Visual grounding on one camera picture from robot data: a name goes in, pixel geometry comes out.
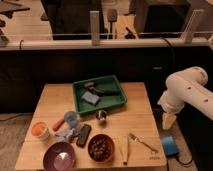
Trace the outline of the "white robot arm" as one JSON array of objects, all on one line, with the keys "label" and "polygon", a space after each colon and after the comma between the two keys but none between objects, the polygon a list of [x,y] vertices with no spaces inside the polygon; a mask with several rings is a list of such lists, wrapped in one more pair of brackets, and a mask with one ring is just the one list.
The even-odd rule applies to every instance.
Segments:
[{"label": "white robot arm", "polygon": [[163,109],[164,130],[172,127],[177,114],[186,103],[213,120],[213,92],[205,88],[207,82],[207,72],[197,66],[175,72],[167,77],[165,81],[167,89],[158,100],[158,105]]}]

